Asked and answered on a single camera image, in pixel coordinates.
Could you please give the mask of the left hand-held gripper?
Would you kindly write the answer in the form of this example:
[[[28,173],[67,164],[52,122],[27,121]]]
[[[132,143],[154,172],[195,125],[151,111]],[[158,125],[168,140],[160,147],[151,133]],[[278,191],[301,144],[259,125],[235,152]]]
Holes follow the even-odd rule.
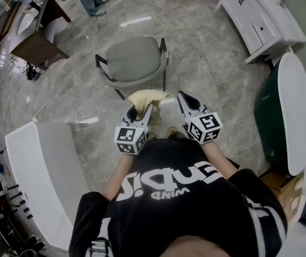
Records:
[[[149,104],[143,113],[137,113],[137,120],[135,105],[130,104],[124,110],[114,133],[114,143],[120,153],[137,155],[141,151],[147,142],[153,109],[153,104]]]

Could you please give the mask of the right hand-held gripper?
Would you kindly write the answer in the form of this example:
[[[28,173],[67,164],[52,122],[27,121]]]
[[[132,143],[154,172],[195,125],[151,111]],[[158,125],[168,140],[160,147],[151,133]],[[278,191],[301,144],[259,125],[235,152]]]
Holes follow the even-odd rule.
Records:
[[[191,92],[180,90],[178,104],[185,116],[187,133],[200,145],[218,138],[223,124],[217,112],[207,109],[207,105]]]

